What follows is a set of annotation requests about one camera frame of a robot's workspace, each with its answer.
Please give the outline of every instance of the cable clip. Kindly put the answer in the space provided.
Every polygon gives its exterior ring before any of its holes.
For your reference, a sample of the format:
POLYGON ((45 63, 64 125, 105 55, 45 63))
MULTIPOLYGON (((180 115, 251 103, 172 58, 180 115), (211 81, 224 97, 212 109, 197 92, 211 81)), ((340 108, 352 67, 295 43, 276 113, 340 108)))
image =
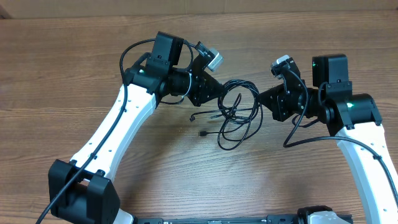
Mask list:
POLYGON ((380 161, 382 159, 382 157, 381 156, 373 156, 373 159, 380 161))

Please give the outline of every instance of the black cable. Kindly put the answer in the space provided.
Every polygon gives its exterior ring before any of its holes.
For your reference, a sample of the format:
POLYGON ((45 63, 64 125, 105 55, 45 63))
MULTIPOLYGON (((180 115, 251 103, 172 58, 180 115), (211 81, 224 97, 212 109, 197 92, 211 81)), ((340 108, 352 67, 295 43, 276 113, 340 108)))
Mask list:
MULTIPOLYGON (((292 119, 292 124, 293 125, 296 125, 296 119, 297 119, 298 116, 300 116, 300 115, 298 114, 292 119)), ((319 119, 317 118, 317 119, 309 122, 308 124, 300 125, 299 127, 300 128, 308 128, 308 127, 311 127, 312 125, 314 125, 314 124, 316 124, 318 122, 319 122, 319 119)))
POLYGON ((252 82, 245 81, 245 80, 238 80, 238 79, 230 80, 224 84, 224 94, 218 98, 218 108, 219 109, 193 113, 191 115, 190 120, 191 121, 195 120, 195 115, 198 115, 198 114, 221 112, 221 114, 211 117, 211 118, 216 118, 216 117, 224 116, 225 121, 224 121, 223 125, 221 126, 220 130, 213 131, 213 132, 201 131, 200 136, 206 136, 207 134, 218 134, 217 142, 218 142, 219 147, 226 151, 233 150, 233 149, 237 148, 244 140, 247 140, 250 137, 252 137, 253 135, 255 135, 261 128, 263 115, 262 115, 262 105, 257 101, 258 95, 259 95, 259 91, 258 91, 257 87, 255 86, 255 84, 253 84, 252 82), (250 92, 252 93, 252 95, 254 97, 254 103, 253 103, 252 108, 238 109, 238 105, 240 104, 241 99, 242 99, 242 94, 240 94, 240 93, 238 94, 238 97, 236 98, 232 107, 224 106, 223 101, 224 101, 226 94, 236 87, 243 87, 243 88, 247 88, 248 90, 250 90, 250 92), (257 114, 259 112, 259 108, 261 111, 260 124, 259 124, 258 128, 253 133, 248 135, 250 126, 251 126, 251 122, 257 116, 257 114), (251 111, 251 113, 249 116, 236 116, 237 111, 251 111), (230 131, 225 131, 228 123, 237 124, 238 127, 233 130, 230 130, 230 131), (247 125, 247 128, 246 128, 246 131, 241 139, 230 139, 225 136, 225 134, 227 134, 227 133, 232 133, 234 131, 237 131, 238 129, 242 128, 245 124, 247 125), (227 141, 237 142, 237 144, 231 148, 225 148, 220 143, 221 136, 223 137, 223 139, 225 139, 227 141))
POLYGON ((305 115, 305 112, 307 111, 307 106, 308 106, 308 89, 307 89, 307 87, 304 85, 304 83, 303 83, 303 81, 301 80, 301 78, 300 78, 299 76, 296 75, 296 73, 294 73, 293 71, 291 71, 291 70, 289 70, 289 69, 285 69, 285 71, 290 72, 295 78, 297 78, 297 79, 300 81, 300 83, 301 83, 301 85, 303 86, 304 91, 305 91, 305 95, 306 95, 306 98, 305 98, 305 99, 306 99, 306 101, 305 101, 304 110, 303 110, 302 114, 300 115, 300 118, 298 119, 297 124, 294 126, 293 130, 292 130, 292 131, 290 132, 290 134, 287 136, 287 138, 286 138, 286 140, 285 140, 285 142, 284 142, 283 147, 288 148, 288 147, 298 146, 299 144, 305 144, 305 143, 308 143, 308 142, 315 142, 315 141, 322 141, 322 140, 340 140, 340 141, 348 141, 348 142, 352 142, 352 143, 355 143, 355 144, 357 144, 357 145, 363 147, 364 149, 368 150, 368 151, 373 155, 373 158, 374 158, 374 159, 376 159, 376 160, 379 161, 381 167, 383 168, 383 170, 384 170, 384 172, 385 172, 385 174, 386 174, 386 177, 387 177, 387 179, 388 179, 388 182, 389 182, 390 187, 391 187, 391 190, 392 190, 392 194, 394 195, 394 199, 395 199, 396 204, 397 204, 397 206, 398 206, 398 192, 397 192, 397 189, 396 189, 396 187, 395 187, 394 181, 392 180, 391 174, 390 174, 390 172, 389 172, 389 170, 388 170, 386 164, 385 164, 384 161, 382 160, 382 157, 381 157, 376 151, 374 151, 372 148, 370 148, 369 146, 367 146, 365 143, 362 143, 362 142, 360 142, 360 141, 358 141, 358 140, 351 139, 351 138, 347 138, 347 137, 340 137, 340 136, 322 136, 322 137, 315 137, 315 138, 304 139, 304 140, 301 140, 301 141, 296 141, 296 142, 287 144, 287 142, 288 142, 288 141, 290 140, 290 138, 293 136, 294 132, 295 132, 295 131, 297 130, 297 128, 300 126, 300 122, 301 122, 303 116, 305 115))
MULTIPOLYGON (((120 56, 120 61, 119 61, 119 66, 120 66, 120 72, 122 75, 122 79, 123 79, 123 75, 124 75, 124 70, 123 70, 123 59, 124 56, 127 54, 127 52, 129 50, 131 50, 133 47, 140 45, 140 44, 144 44, 144 43, 148 43, 148 42, 152 42, 155 41, 155 39, 148 39, 148 40, 143 40, 140 42, 137 42, 135 44, 132 44, 131 46, 129 46, 126 50, 124 50, 124 52, 122 53, 122 55, 120 56)), ((98 146, 96 147, 96 149, 93 151, 93 153, 90 154, 89 158, 86 160, 86 162, 80 167, 80 169, 78 170, 78 172, 76 172, 75 175, 73 175, 71 177, 71 179, 67 182, 67 184, 65 184, 65 186, 62 187, 62 189, 58 192, 58 194, 51 200, 51 202, 47 205, 47 207, 44 209, 44 211, 42 212, 42 214, 40 215, 40 217, 37 219, 36 224, 39 224, 43 221, 44 217, 46 216, 46 214, 50 211, 50 209, 56 204, 56 202, 59 200, 59 198, 61 197, 61 195, 63 195, 68 188, 71 186, 71 184, 73 184, 77 178, 79 178, 80 174, 83 172, 83 170, 88 166, 88 164, 94 159, 95 155, 98 153, 98 151, 101 149, 102 145, 106 142, 106 140, 108 139, 108 137, 111 135, 112 131, 114 130, 114 128, 116 127, 116 125, 118 124, 121 116, 123 115, 123 112, 125 112, 126 110, 126 104, 127 104, 127 86, 124 85, 124 99, 123 99, 123 104, 122 107, 120 108, 120 112, 118 114, 118 116, 116 117, 114 123, 112 124, 111 128, 109 129, 109 131, 105 134, 104 138, 101 140, 101 142, 98 144, 98 146)))
POLYGON ((290 69, 286 69, 284 67, 283 67, 283 69, 286 72, 289 72, 290 74, 292 74, 300 82, 301 86, 304 88, 304 93, 305 93, 305 104, 304 104, 303 112, 300 115, 300 118, 298 119, 297 124, 294 126, 293 130, 287 136, 287 138, 285 139, 284 144, 283 144, 284 147, 290 147, 287 143, 290 140, 290 138, 292 138, 292 136, 293 136, 294 132, 296 132, 297 128, 300 126, 301 120, 303 120, 304 114, 307 112, 307 108, 308 108, 308 89, 305 86, 303 80, 295 72, 291 71, 290 69))
POLYGON ((321 83, 321 85, 319 85, 319 89, 318 89, 318 105, 319 105, 319 106, 322 106, 322 105, 323 105, 323 102, 322 102, 322 100, 321 100, 321 92, 322 92, 323 87, 324 87, 326 84, 328 84, 328 82, 323 82, 323 83, 321 83))
POLYGON ((191 44, 187 40, 184 40, 183 43, 188 47, 188 49, 191 53, 191 62, 189 63, 187 68, 174 68, 174 70, 177 72, 189 72, 191 70, 192 64, 193 64, 193 51, 191 48, 191 44))
POLYGON ((164 103, 166 105, 180 105, 183 101, 184 101, 184 98, 182 98, 180 101, 177 101, 177 102, 164 102, 164 101, 161 101, 160 103, 164 103))

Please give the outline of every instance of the black metal bracket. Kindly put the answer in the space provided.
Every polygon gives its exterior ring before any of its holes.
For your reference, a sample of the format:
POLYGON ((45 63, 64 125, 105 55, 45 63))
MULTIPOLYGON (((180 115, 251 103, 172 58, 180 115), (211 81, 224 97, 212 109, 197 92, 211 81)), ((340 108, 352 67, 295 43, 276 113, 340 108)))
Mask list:
MULTIPOLYGON (((49 170, 50 201, 78 170, 75 161, 56 160, 52 164, 49 170)), ((120 199, 111 180, 103 175, 102 170, 95 174, 84 170, 80 179, 51 208, 51 214, 71 223, 113 223, 119 212, 120 199), (79 184, 83 179, 90 183, 87 186, 79 184)))
MULTIPOLYGON (((188 219, 161 219, 161 218, 138 218, 136 224, 307 224, 307 217, 313 212, 324 211, 324 206, 306 207, 298 210, 297 215, 268 215, 266 217, 254 218, 188 218, 188 219)), ((352 215, 339 215, 344 221, 353 224, 352 215)))
MULTIPOLYGON (((293 58, 281 57, 272 64, 271 72, 275 77, 283 78, 284 83, 261 93, 257 97, 259 102, 272 111, 272 117, 277 121, 302 113, 307 99, 300 82, 292 75, 293 72, 300 78, 293 58)), ((312 77, 313 85, 321 89, 307 88, 308 109, 304 115, 308 118, 316 116, 325 123, 330 136, 336 135, 343 127, 353 129, 358 123, 374 121, 376 125, 381 124, 382 118, 372 97, 368 94, 353 95, 346 55, 313 57, 312 77)))
POLYGON ((220 97, 224 93, 223 85, 205 72, 212 57, 198 55, 190 71, 173 68, 178 64, 183 44, 182 38, 159 32, 152 53, 145 53, 126 69, 123 83, 146 88, 149 94, 155 94, 157 104, 168 94, 186 95, 194 106, 220 97))

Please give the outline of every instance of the wood grain surface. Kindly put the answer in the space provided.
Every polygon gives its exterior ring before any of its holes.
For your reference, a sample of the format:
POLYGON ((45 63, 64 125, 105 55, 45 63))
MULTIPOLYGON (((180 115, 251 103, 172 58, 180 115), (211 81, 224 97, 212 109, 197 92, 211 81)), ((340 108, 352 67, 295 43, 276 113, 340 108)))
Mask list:
POLYGON ((6 18, 394 10, 398 0, 0 0, 6 18))
MULTIPOLYGON (((250 80, 260 91, 280 83, 269 65, 281 55, 292 56, 311 84, 312 56, 346 54, 354 92, 369 93, 380 109, 397 167, 398 11, 1 20, 0 223, 35 222, 49 202, 52 162, 68 161, 113 105, 121 52, 158 30, 217 48, 225 61, 212 75, 222 83, 250 80)), ((125 67, 151 49, 147 44, 131 50, 125 67)), ((181 67, 188 56, 184 49, 181 67)), ((229 100, 238 92, 249 106, 247 90, 231 92, 229 100)), ((138 217, 262 217, 327 205, 364 223, 335 142, 284 149, 292 124, 272 120, 264 108, 260 132, 223 151, 216 136, 198 137, 199 131, 218 130, 221 119, 189 121, 192 113, 210 109, 216 109, 215 100, 201 108, 187 100, 155 110, 116 175, 122 209, 138 217)), ((326 127, 317 124, 299 129, 293 140, 324 135, 326 127)), ((63 221, 47 215, 45 223, 63 221)))

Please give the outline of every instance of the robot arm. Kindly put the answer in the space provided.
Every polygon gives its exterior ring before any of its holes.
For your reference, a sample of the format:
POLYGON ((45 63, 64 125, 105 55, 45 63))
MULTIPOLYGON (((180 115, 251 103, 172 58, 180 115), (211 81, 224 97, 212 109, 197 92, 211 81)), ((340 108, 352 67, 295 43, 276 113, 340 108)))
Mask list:
MULTIPOLYGON (((130 145, 133 137, 136 135, 139 127, 154 112, 156 100, 154 94, 147 93, 143 87, 129 85, 127 87, 127 105, 126 110, 108 140, 97 153, 85 170, 96 173, 98 170, 103 172, 105 178, 114 182, 119 163, 130 145)), ((78 151, 70 160, 74 161, 76 167, 81 167, 88 156, 94 151, 98 143, 104 138, 104 135, 116 119, 123 103, 124 88, 120 88, 113 107, 101 123, 91 139, 78 151)))
MULTIPOLYGON (((354 129, 342 128, 336 136, 352 138, 371 147, 382 157, 393 183, 398 183, 398 175, 387 150, 382 125, 377 126, 375 122, 359 123, 355 124, 354 129)), ((380 163, 369 151, 355 143, 348 141, 336 143, 353 174, 365 211, 366 222, 394 223, 398 221, 393 191, 380 163)))
POLYGON ((199 42, 195 46, 199 56, 195 60, 191 59, 187 68, 174 68, 178 64, 182 45, 187 45, 192 53, 191 44, 162 32, 157 34, 154 41, 152 53, 145 53, 131 68, 124 71, 123 86, 115 104, 93 137, 69 163, 56 160, 51 166, 51 203, 47 208, 51 209, 52 215, 72 223, 131 224, 133 216, 120 209, 120 199, 113 182, 120 161, 141 124, 168 94, 187 96, 194 106, 200 106, 223 94, 222 84, 205 72, 206 67, 213 71, 223 62, 222 56, 215 49, 209 50, 199 42), (121 113, 125 98, 127 102, 121 113), (112 126, 114 129, 105 138, 112 126))
MULTIPOLYGON (((261 93, 258 100, 272 111, 273 118, 285 121, 295 113, 307 118, 316 116, 330 133, 330 137, 291 144, 287 144, 287 139, 284 147, 335 139, 353 173, 367 223, 396 222, 398 201, 394 183, 398 183, 398 176, 387 150, 382 119, 371 96, 353 95, 346 56, 313 58, 313 86, 319 87, 318 90, 302 86, 300 71, 288 55, 274 62, 271 71, 284 83, 261 93)), ((308 217, 306 223, 311 223, 310 216, 304 217, 308 217)))

